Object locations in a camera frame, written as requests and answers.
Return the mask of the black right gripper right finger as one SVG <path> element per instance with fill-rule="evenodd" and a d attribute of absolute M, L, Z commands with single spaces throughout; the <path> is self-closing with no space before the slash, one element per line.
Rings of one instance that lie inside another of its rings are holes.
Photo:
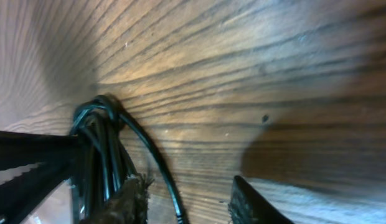
<path fill-rule="evenodd" d="M 293 224 L 239 175 L 233 178 L 228 210 L 234 224 Z"/>

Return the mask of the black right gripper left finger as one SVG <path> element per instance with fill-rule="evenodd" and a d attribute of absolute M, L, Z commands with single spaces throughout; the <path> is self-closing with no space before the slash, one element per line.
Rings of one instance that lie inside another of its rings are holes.
<path fill-rule="evenodd" d="M 147 224 L 148 188 L 152 180 L 136 174 L 127 178 L 122 188 L 107 201 L 105 206 L 79 221 L 80 224 Z"/>

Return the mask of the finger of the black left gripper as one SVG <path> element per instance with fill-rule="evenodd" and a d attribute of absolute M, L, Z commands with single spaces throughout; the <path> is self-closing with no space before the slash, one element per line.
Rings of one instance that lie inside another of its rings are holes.
<path fill-rule="evenodd" d="M 21 223 L 63 181 L 75 176 L 83 145 L 75 136 L 0 131 L 0 223 Z"/>

